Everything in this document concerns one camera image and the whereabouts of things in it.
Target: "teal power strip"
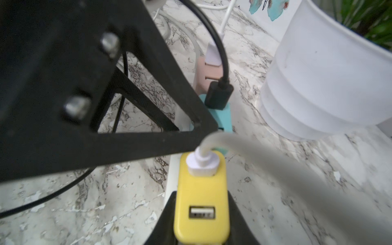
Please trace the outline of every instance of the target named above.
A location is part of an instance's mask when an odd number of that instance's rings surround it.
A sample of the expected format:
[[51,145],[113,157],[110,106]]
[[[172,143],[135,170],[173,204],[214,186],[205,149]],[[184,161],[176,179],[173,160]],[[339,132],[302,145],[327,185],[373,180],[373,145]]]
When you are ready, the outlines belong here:
[[[204,102],[206,95],[201,94],[199,98]],[[233,132],[233,125],[231,124],[231,111],[230,111],[230,103],[227,103],[226,107],[223,110],[215,110],[208,108],[208,111],[211,113],[215,121],[218,123],[219,130],[224,132]],[[222,148],[216,148],[223,155],[226,155],[227,150]]]

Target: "green leaves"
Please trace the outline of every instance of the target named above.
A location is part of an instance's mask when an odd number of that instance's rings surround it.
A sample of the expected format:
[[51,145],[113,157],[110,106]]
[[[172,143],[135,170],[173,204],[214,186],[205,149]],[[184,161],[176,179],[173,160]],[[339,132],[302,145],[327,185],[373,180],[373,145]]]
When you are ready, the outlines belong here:
[[[336,3],[332,0],[335,19]],[[341,24],[375,44],[391,49],[392,0],[341,0]]]
[[353,8],[353,3],[354,0],[342,0],[342,5],[341,5],[341,15],[342,15],[342,23],[346,20],[346,17],[350,10]]

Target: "cable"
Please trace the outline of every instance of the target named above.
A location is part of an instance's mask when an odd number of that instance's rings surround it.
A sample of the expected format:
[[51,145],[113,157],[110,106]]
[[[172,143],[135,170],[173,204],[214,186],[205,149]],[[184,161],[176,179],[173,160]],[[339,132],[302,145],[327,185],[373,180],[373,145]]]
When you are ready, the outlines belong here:
[[212,5],[204,5],[204,4],[197,4],[197,7],[201,9],[211,9],[211,10],[224,10],[227,9],[229,5],[224,6],[212,6]]
[[[123,58],[124,58],[124,54],[125,54],[124,63],[126,64],[125,67],[128,67],[128,62],[127,62],[127,59],[126,59],[127,58],[126,57],[126,52],[123,53]],[[128,76],[128,69],[124,69],[124,73]],[[119,110],[117,111],[116,120],[115,120],[114,125],[113,125],[112,133],[115,133],[116,130],[117,130],[117,125],[118,125],[118,121],[119,121],[117,119],[117,117],[119,117],[119,115],[121,115],[121,110],[122,110],[122,107],[124,105],[124,102],[123,102],[124,100],[125,100],[125,97],[122,96],[121,97],[120,106],[119,106]],[[31,209],[31,208],[33,208],[35,206],[43,204],[43,203],[45,203],[45,202],[47,202],[47,201],[49,201],[49,200],[51,200],[51,199],[61,195],[61,194],[63,194],[64,192],[66,192],[67,190],[71,189],[72,187],[74,187],[78,183],[80,183],[82,180],[84,180],[90,173],[92,173],[94,171],[94,169],[95,169],[95,167],[94,168],[89,168],[88,170],[86,170],[86,172],[84,172],[81,176],[76,178],[74,181],[72,181],[68,185],[64,186],[63,188],[53,192],[52,194],[47,195],[46,197],[43,197],[43,198],[38,199],[36,201],[30,202],[28,204],[16,207],[14,209],[10,209],[10,210],[4,211],[4,212],[0,212],[0,219],[6,218],[8,216],[11,216],[11,215],[23,212],[23,211],[26,211],[28,209]]]
[[162,15],[159,16],[159,19],[163,22],[163,26],[166,29],[162,35],[163,39],[166,41],[171,34],[171,29],[170,29],[169,23],[167,22],[167,20],[165,20],[165,18],[162,17]]
[[205,13],[199,9],[191,0],[180,0],[187,8],[189,8],[203,23],[207,31],[210,33],[215,45],[219,51],[220,58],[222,60],[223,76],[221,80],[224,83],[229,83],[229,61],[227,59],[226,50],[223,46],[222,40],[219,34],[216,32],[211,21],[207,18]]
[[323,213],[335,225],[360,244],[392,244],[392,227],[376,220],[370,209],[361,202],[329,188],[308,168],[297,161],[275,152],[260,142],[224,132],[208,135],[199,146],[201,156],[211,149],[232,150],[262,168],[297,193],[315,210]]
[[156,10],[156,13],[155,13],[155,15],[154,15],[154,17],[152,19],[153,21],[158,17],[158,14],[159,14],[159,9]]
[[191,32],[184,25],[179,23],[176,19],[174,19],[173,17],[168,15],[166,12],[160,11],[159,14],[161,16],[167,18],[170,22],[172,22],[175,26],[177,26],[191,40],[191,42],[193,44],[193,48],[195,49],[195,67],[194,67],[194,71],[195,71],[196,70],[196,66],[197,66],[197,60],[200,57],[200,50],[201,50],[199,44],[197,43],[197,41],[195,39],[195,37],[191,34]]
[[124,63],[121,60],[117,61],[117,67],[119,68],[120,71],[124,72]]
[[219,31],[218,31],[219,33],[223,33],[225,31],[225,27],[227,25],[227,22],[229,21],[230,14],[233,11],[235,4],[236,4],[236,0],[230,1],[229,7],[227,8],[225,16],[223,17],[222,23],[219,27]]
[[115,94],[112,101],[110,102],[110,106],[117,102],[117,100],[121,97],[121,94]]
[[[124,62],[124,74],[126,77],[128,77],[128,56],[126,51],[123,51],[123,62]],[[124,107],[124,102],[125,102],[125,97],[121,96],[120,104],[118,105],[118,110],[116,114],[116,119],[114,120],[114,124],[113,124],[112,133],[115,133],[117,130],[118,122],[120,121],[122,109]]]
[[17,214],[19,212],[23,212],[26,211],[28,209],[31,209],[35,206],[38,206],[40,204],[43,204],[44,202],[49,201],[50,199],[53,199],[61,194],[63,194],[64,192],[66,192],[67,190],[71,189],[72,187],[76,186],[79,182],[81,182],[84,178],[86,178],[91,172],[93,172],[95,168],[91,168],[88,169],[86,172],[84,172],[81,176],[79,176],[77,179],[75,179],[74,181],[72,181],[71,183],[69,183],[68,185],[64,186],[63,188],[61,188],[58,191],[53,192],[52,194],[47,195],[46,197],[43,197],[41,199],[38,199],[36,201],[30,202],[28,204],[16,207],[14,209],[10,209],[4,212],[0,213],[0,219],[2,218],[6,218],[8,216]]

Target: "usb port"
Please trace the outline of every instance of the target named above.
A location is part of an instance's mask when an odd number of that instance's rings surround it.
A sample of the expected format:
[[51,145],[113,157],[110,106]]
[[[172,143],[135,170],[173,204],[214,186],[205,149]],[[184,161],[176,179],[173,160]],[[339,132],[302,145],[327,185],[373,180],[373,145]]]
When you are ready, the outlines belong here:
[[215,219],[215,207],[189,207],[190,219]]

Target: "yellow usb charger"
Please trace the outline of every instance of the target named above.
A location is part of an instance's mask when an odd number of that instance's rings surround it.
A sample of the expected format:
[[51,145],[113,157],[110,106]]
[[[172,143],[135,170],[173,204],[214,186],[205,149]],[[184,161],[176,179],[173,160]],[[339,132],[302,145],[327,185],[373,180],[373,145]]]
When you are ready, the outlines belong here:
[[189,173],[184,153],[180,174],[174,234],[184,244],[223,244],[230,233],[226,161],[218,151],[219,166],[214,176],[193,176]]

